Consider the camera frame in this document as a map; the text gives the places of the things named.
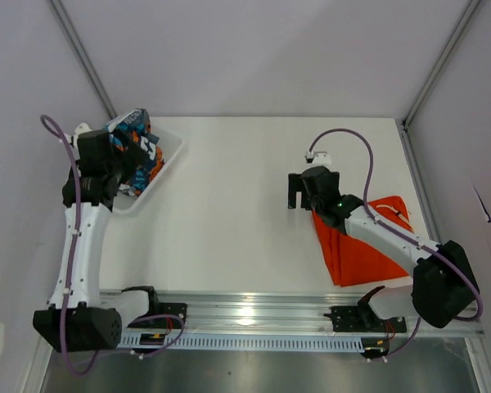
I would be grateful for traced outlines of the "colourful patterned shorts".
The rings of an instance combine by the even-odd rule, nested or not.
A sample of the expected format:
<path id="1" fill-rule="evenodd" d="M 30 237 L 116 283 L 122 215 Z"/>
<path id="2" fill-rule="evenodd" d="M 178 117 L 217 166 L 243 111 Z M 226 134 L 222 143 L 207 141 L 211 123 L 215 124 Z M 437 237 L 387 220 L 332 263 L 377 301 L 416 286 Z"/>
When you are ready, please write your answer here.
<path id="1" fill-rule="evenodd" d="M 106 123 L 113 146 L 128 158 L 128 174 L 123 176 L 119 191 L 139 197 L 164 166 L 159 137 L 151 132 L 151 118 L 145 108 L 136 108 Z"/>

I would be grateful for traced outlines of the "white plastic basket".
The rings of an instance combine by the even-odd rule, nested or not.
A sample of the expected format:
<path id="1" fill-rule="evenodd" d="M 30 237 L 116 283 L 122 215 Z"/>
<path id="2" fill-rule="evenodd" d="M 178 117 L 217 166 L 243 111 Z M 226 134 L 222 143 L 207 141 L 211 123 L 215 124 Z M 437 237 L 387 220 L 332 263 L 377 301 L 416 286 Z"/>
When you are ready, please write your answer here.
<path id="1" fill-rule="evenodd" d="M 164 182 L 166 174 L 176 165 L 179 158 L 186 152 L 187 142 L 180 134 L 169 128 L 163 128 L 158 117 L 151 117 L 151 130 L 159 138 L 158 147 L 163 152 L 164 165 L 160 172 L 150 181 L 141 196 L 132 197 L 119 193 L 114 199 L 113 213 L 116 215 L 136 214 L 153 196 Z"/>

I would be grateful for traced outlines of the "orange shorts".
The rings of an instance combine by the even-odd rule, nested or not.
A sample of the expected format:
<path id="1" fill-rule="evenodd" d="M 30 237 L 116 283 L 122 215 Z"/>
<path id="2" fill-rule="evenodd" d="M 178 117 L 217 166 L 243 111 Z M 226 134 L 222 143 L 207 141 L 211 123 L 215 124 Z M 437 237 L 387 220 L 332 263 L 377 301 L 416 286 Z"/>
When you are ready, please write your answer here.
<path id="1" fill-rule="evenodd" d="M 400 196 L 387 196 L 371 201 L 370 207 L 399 227 L 413 231 L 409 211 Z M 312 213 L 323 259 L 333 283 L 351 287 L 370 282 L 404 278 L 408 274 L 392 259 L 359 240 L 347 237 L 326 226 L 316 213 Z"/>

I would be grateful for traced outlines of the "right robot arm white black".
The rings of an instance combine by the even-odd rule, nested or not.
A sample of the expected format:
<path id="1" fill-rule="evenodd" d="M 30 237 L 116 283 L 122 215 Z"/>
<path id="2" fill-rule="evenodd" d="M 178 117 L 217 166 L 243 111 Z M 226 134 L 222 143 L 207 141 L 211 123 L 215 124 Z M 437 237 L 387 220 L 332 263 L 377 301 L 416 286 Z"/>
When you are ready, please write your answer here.
<path id="1" fill-rule="evenodd" d="M 340 175 L 323 165 L 289 174 L 287 205 L 311 210 L 329 228 L 361 241 L 390 258 L 412 278 L 402 287 L 380 286 L 360 299 L 358 323 L 376 330 L 386 319 L 420 318 L 435 328 L 476 305 L 469 319 L 480 318 L 484 305 L 466 252 L 454 241 L 440 244 L 416 236 L 354 195 L 341 194 Z"/>

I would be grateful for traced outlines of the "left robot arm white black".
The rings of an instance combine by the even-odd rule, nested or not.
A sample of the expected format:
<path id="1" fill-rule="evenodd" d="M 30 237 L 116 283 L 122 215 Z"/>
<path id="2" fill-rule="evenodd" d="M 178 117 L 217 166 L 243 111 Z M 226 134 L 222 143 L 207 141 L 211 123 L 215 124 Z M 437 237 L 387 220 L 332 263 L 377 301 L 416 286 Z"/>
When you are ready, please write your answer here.
<path id="1" fill-rule="evenodd" d="M 143 150 L 127 140 L 117 147 L 108 132 L 75 138 L 79 158 L 62 188 L 65 245 L 54 292 L 46 309 L 34 312 L 34 329 L 54 350 L 112 350 L 122 331 L 136 321 L 155 326 L 161 308 L 152 286 L 128 287 L 109 303 L 101 302 L 99 274 L 106 227 L 119 185 L 144 162 Z"/>

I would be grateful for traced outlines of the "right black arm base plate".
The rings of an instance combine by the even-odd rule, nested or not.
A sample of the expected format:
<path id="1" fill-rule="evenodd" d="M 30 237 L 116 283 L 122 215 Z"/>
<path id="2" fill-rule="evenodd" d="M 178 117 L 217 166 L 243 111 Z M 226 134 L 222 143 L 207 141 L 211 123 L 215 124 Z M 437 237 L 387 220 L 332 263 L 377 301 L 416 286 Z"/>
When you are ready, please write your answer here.
<path id="1" fill-rule="evenodd" d="M 370 311 L 358 306 L 332 306 L 323 315 L 329 319 L 334 332 L 405 333 L 407 324 L 403 317 L 380 319 Z"/>

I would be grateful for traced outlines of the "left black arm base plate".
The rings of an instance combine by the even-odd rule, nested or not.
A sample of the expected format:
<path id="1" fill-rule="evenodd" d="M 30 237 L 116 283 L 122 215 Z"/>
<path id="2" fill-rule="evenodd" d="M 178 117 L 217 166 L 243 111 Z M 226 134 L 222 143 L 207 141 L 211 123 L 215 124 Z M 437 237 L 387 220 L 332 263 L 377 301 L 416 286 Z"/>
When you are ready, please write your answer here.
<path id="1" fill-rule="evenodd" d="M 146 322 L 150 328 L 157 329 L 179 329 L 181 323 L 172 318 L 172 315 L 179 317 L 183 322 L 187 319 L 187 304 L 186 303 L 159 303 L 153 306 L 149 312 L 149 316 L 162 315 L 162 318 L 154 318 Z"/>

